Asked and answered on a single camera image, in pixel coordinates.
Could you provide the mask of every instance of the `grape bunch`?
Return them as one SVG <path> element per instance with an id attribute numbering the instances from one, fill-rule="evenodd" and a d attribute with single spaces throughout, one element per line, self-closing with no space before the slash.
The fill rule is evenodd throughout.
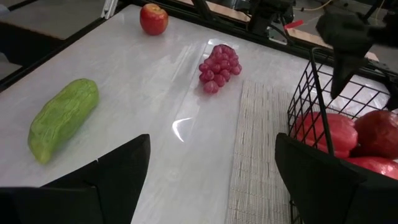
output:
<path id="1" fill-rule="evenodd" d="M 213 48 L 210 56 L 199 65 L 201 74 L 199 80 L 204 83 L 206 93 L 217 93 L 218 90 L 229 82 L 231 75 L 239 75 L 242 65 L 239 57 L 231 47 L 220 44 Z"/>

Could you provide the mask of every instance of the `white table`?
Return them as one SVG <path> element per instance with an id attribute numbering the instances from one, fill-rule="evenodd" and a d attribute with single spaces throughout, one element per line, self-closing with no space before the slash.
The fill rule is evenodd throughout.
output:
<path id="1" fill-rule="evenodd" d="M 243 80 L 293 92 L 307 60 L 173 17 L 164 34 L 149 37 L 139 10 L 125 8 L 0 94 L 0 185 L 44 185 L 149 133 L 149 170 L 132 223 L 223 223 Z M 243 72 L 208 96 L 197 65 L 219 41 L 236 49 Z M 42 166 L 27 146 L 29 126 L 81 77 L 98 84 L 100 103 Z"/>

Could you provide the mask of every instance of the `apple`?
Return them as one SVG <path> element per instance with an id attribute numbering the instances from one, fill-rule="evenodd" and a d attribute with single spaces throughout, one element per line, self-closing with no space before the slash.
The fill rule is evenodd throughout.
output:
<path id="1" fill-rule="evenodd" d="M 142 7 L 139 13 L 142 29 L 149 35 L 159 35 L 166 30 L 169 15 L 158 5 L 149 3 Z"/>

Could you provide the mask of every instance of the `bitter melon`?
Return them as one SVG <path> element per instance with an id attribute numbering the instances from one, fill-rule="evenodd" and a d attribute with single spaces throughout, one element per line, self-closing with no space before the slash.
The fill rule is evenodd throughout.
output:
<path id="1" fill-rule="evenodd" d="M 84 123 L 99 99 L 96 83 L 82 78 L 69 83 L 47 102 L 29 130 L 28 145 L 35 158 L 47 163 Z"/>

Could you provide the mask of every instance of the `woven placemat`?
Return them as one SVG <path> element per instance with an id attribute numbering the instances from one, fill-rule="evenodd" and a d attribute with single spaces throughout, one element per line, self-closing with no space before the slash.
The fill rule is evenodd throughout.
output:
<path id="1" fill-rule="evenodd" d="M 288 224 L 289 193 L 275 160 L 275 139 L 287 132 L 292 95 L 264 83 L 243 84 L 226 223 Z"/>

